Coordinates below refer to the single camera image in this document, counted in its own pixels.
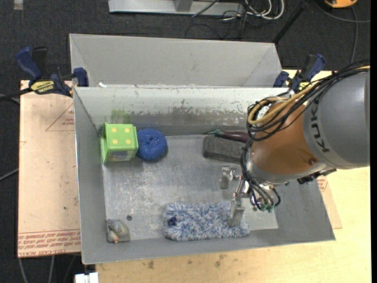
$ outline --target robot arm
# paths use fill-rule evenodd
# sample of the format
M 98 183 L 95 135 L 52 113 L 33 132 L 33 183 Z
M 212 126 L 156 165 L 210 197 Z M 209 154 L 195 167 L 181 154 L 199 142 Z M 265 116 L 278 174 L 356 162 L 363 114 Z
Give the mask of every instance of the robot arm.
M 276 185 L 369 165 L 369 85 L 358 65 L 249 108 L 241 166 L 255 207 L 279 204 Z

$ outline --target gray bin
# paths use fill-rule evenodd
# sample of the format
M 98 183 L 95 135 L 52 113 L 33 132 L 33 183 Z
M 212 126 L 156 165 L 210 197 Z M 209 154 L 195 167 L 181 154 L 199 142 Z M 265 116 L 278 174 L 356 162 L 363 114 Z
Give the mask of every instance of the gray bin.
M 282 92 L 271 87 L 281 71 L 273 44 L 94 35 L 70 40 L 72 68 L 84 67 L 90 78 L 90 87 L 74 90 L 84 264 L 334 239 L 316 182 L 281 186 L 274 213 L 253 212 L 245 202 L 249 236 L 176 242 L 162 234 L 168 203 L 230 201 L 236 186 L 220 189 L 222 168 L 240 173 L 240 167 L 204 158 L 203 134 L 244 129 L 248 105 Z M 102 164 L 105 122 L 159 129 L 167 136 L 167 155 L 158 162 L 136 157 Z M 126 222 L 131 241 L 107 242 L 107 218 Z

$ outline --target cardboard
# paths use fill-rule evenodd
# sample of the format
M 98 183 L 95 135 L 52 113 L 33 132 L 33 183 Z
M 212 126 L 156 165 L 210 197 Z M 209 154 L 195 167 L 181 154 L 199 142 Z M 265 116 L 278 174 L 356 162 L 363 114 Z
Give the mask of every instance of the cardboard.
M 17 255 L 80 252 L 73 99 L 28 93 L 20 103 Z

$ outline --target cable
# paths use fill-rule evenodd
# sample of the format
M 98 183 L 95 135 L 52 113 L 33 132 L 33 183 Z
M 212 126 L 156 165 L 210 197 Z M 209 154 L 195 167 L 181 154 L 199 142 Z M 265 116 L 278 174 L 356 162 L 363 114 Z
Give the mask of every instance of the cable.
M 49 267 L 48 283 L 51 283 L 52 272 L 54 271 L 55 255 L 51 258 L 51 266 Z
M 0 97 L 5 97 L 5 94 L 0 93 Z M 15 103 L 19 104 L 19 99 L 18 98 L 12 97 L 12 98 L 6 98 L 6 100 L 12 100 Z
M 315 3 L 315 5 L 320 9 L 320 11 L 322 11 L 324 14 L 326 14 L 327 16 L 330 16 L 331 18 L 334 18 L 334 19 L 337 19 L 337 20 L 341 20 L 341 21 L 345 21 L 345 22 L 350 22 L 350 23 L 371 23 L 370 20 L 363 20 L 363 21 L 358 21 L 358 20 L 348 20 L 348 19 L 344 19 L 344 18 L 340 18 L 340 17 L 336 17 L 334 15 L 331 15 L 329 14 L 328 12 L 324 11 L 317 3 Z
M 369 67 L 369 61 L 364 61 L 364 63 L 356 62 L 338 72 L 334 72 L 328 77 L 314 81 L 311 84 L 303 87 L 297 94 L 291 96 L 291 98 L 287 99 L 285 97 L 281 97 L 283 102 L 259 119 L 255 119 L 255 117 L 257 116 L 261 108 L 277 102 L 279 98 L 267 97 L 262 99 L 260 102 L 249 106 L 249 108 L 247 109 L 248 116 L 246 126 L 250 138 L 254 141 L 261 141 L 269 138 L 278 131 L 288 128 L 314 102 L 314 100 L 318 100 L 334 84 L 342 81 L 348 76 L 360 72 L 365 72 L 369 69 Z M 304 105 L 304 103 L 307 101 L 308 103 L 307 105 L 305 105 L 305 108 L 293 119 L 293 121 L 289 125 L 284 127 L 287 118 L 300 106 Z M 286 110 L 286 108 L 288 108 L 288 110 L 284 114 L 282 114 L 283 110 Z M 254 134 L 257 132 L 263 132 L 265 133 L 265 135 L 262 137 L 256 137 Z
M 67 271 L 66 271 L 66 273 L 65 273 L 65 275 L 64 275 L 64 279 L 63 279 L 63 282 L 62 282 L 62 283 L 65 283 L 65 282 L 67 281 L 67 279 L 68 279 L 68 274 L 69 274 L 69 272 L 70 272 L 70 270 L 71 270 L 71 268 L 72 268 L 73 262 L 75 261 L 76 257 L 77 257 L 77 255 L 74 255 L 74 256 L 73 256 L 73 258 L 72 258 L 72 260 L 71 260 L 71 262 L 70 262 L 70 264 L 69 264 L 69 266 L 68 266 L 68 269 L 67 269 Z
M 17 173 L 17 172 L 18 172 L 18 169 L 15 169 L 15 170 L 13 170 L 13 171 L 11 171 L 11 172 L 5 174 L 4 176 L 0 177 L 0 181 L 2 181 L 2 180 L 4 180 L 4 179 L 6 179 L 6 178 L 12 176 L 13 174 L 15 174 L 15 173 Z
M 251 12 L 247 11 L 247 14 L 251 15 L 251 16 L 256 16 L 256 17 L 259 17 L 259 18 L 267 19 L 267 20 L 276 20 L 276 19 L 279 19 L 283 15 L 283 13 L 284 13 L 284 8 L 285 8 L 284 0 L 278 0 L 278 4 L 280 3 L 280 5 L 281 5 L 280 12 L 277 15 L 274 15 L 272 17 L 269 16 L 269 14 L 272 11 L 272 2 L 271 2 L 271 0 L 267 0 L 267 2 L 269 4 L 268 10 L 264 10 L 262 12 L 257 12 L 251 5 L 248 5 L 246 9 L 247 10 L 250 9 Z
M 340 20 L 340 21 L 343 21 L 343 22 L 349 22 L 349 23 L 355 23 L 356 24 L 355 42 L 353 43 L 353 50 L 352 50 L 352 55 L 351 55 L 351 60 L 350 60 L 350 62 L 353 63 L 353 59 L 355 57 L 355 52 L 356 52 L 356 43 L 357 43 L 357 40 L 358 40 L 358 29 L 359 29 L 358 24 L 359 23 L 371 23 L 371 21 L 370 20 L 359 21 L 357 16 L 356 16 L 356 12 L 355 12 L 355 9 L 354 9 L 353 6 L 351 7 L 351 10 L 352 10 L 353 17 L 355 18 L 355 20 L 348 20 L 348 19 L 336 17 L 336 16 L 331 15 L 330 13 L 326 12 L 325 10 L 323 10 L 317 3 L 315 3 L 315 5 L 319 8 L 320 11 L 322 11 L 324 14 L 326 14 L 327 16 L 330 16 L 333 19 L 337 19 L 337 20 Z
M 351 55 L 351 61 L 350 63 L 353 63 L 353 59 L 355 57 L 355 52 L 356 52 L 356 43 L 358 42 L 358 32 L 359 32 L 359 24 L 358 24 L 358 17 L 356 16 L 355 9 L 353 6 L 351 7 L 351 10 L 353 12 L 353 17 L 355 18 L 355 42 L 353 42 L 353 49 L 352 49 L 352 55 Z
M 21 261 L 20 258 L 18 258 L 18 264 L 19 264 L 19 268 L 21 270 L 22 278 L 24 279 L 24 283 L 29 283 L 28 279 L 26 278 L 26 273 L 25 273 L 25 270 L 24 270 L 24 265 L 22 264 L 22 261 Z
M 191 17 L 194 18 L 194 17 L 200 16 L 202 13 L 208 11 L 218 1 L 219 0 L 215 0 L 215 1 L 211 2 L 207 7 L 203 8 L 201 11 L 199 11 L 196 14 L 192 15 Z

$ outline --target fuzzy blue sock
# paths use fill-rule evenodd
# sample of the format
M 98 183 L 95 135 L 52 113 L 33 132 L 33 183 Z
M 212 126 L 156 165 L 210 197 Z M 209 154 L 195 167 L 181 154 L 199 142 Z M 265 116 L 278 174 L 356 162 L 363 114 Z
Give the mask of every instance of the fuzzy blue sock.
M 250 233 L 249 225 L 230 227 L 230 203 L 172 203 L 164 213 L 164 236 L 175 241 L 242 237 Z

